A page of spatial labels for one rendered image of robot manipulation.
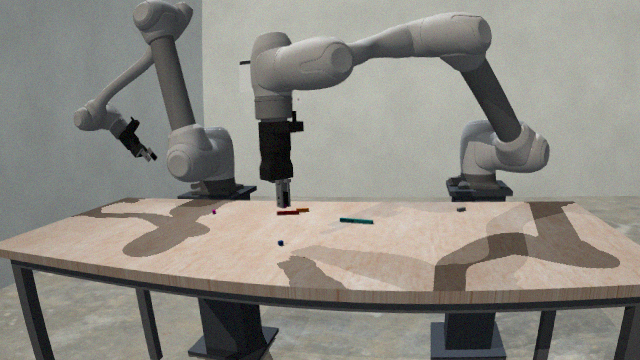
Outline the turquoise rod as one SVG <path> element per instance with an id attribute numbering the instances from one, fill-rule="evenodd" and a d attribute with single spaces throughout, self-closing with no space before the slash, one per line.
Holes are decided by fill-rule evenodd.
<path id="1" fill-rule="evenodd" d="M 373 224 L 373 220 L 367 220 L 367 219 L 354 219 L 354 218 L 340 218 L 340 222 Z"/>

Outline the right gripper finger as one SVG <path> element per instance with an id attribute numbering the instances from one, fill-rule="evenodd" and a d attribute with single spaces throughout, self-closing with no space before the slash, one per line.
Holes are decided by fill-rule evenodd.
<path id="1" fill-rule="evenodd" d="M 142 155 L 148 162 L 150 161 L 151 157 L 144 151 L 144 149 L 142 148 L 139 153 L 136 155 L 136 157 L 139 157 L 139 155 Z"/>
<path id="2" fill-rule="evenodd" d="M 158 157 L 155 155 L 155 153 L 151 150 L 151 148 L 148 148 L 148 149 L 147 149 L 147 151 L 146 151 L 146 153 L 148 153 L 148 154 L 153 158 L 153 160 L 154 160 L 154 161 L 158 158 Z"/>

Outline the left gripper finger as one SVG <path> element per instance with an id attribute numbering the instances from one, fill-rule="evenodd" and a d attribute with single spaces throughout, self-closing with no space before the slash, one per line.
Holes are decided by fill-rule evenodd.
<path id="1" fill-rule="evenodd" d="M 287 204 L 287 207 L 290 207 L 291 206 L 291 200 L 290 200 L 290 182 L 291 182 L 291 179 L 286 178 L 286 179 L 279 179 L 279 180 L 283 180 L 284 203 Z"/>
<path id="2" fill-rule="evenodd" d="M 284 193 L 283 193 L 283 180 L 273 180 L 270 183 L 276 183 L 276 198 L 277 207 L 285 208 L 284 205 Z"/>

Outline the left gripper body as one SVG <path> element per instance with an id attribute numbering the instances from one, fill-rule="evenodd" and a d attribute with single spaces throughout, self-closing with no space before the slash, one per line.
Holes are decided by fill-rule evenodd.
<path id="1" fill-rule="evenodd" d="M 292 96 L 255 97 L 255 119 L 259 126 L 260 179 L 273 181 L 293 177 L 290 159 L 291 134 L 304 131 L 303 121 L 296 121 Z M 287 121 L 285 118 L 292 118 Z"/>

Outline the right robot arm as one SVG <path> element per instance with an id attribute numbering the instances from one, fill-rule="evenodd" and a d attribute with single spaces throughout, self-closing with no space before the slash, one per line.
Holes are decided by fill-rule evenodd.
<path id="1" fill-rule="evenodd" d="M 244 188 L 235 184 L 231 136 L 224 127 L 196 124 L 175 45 L 190 23 L 193 9 L 185 2 L 173 6 L 147 0 L 135 8 L 133 21 L 149 45 L 146 52 L 96 99 L 78 109 L 74 124 L 83 131 L 110 131 L 124 118 L 109 100 L 154 63 L 172 130 L 166 157 L 170 174 L 183 182 L 199 181 L 190 185 L 194 189 L 191 195 L 230 195 Z"/>

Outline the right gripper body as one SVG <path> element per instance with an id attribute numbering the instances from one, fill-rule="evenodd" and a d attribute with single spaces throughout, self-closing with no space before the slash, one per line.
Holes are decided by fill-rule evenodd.
<path id="1" fill-rule="evenodd" d="M 134 120 L 133 117 L 131 119 L 132 121 L 129 124 L 124 119 L 119 119 L 112 125 L 110 132 L 137 158 L 136 155 L 139 151 L 143 148 L 146 152 L 147 148 L 140 143 L 139 138 L 134 134 L 140 122 Z"/>

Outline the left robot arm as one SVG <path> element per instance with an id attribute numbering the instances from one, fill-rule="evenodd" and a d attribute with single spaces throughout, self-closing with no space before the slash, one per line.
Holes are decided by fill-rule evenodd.
<path id="1" fill-rule="evenodd" d="M 492 33 L 481 16 L 443 13 L 389 28 L 361 42 L 345 44 L 335 38 L 319 36 L 292 44 L 284 32 L 258 35 L 250 61 L 254 97 L 336 86 L 355 66 L 371 59 L 371 53 L 374 58 L 440 57 L 460 71 L 488 119 L 464 126 L 461 173 L 449 177 L 448 183 L 458 189 L 499 190 L 496 170 L 532 173 L 547 165 L 548 142 L 517 119 L 485 58 Z"/>

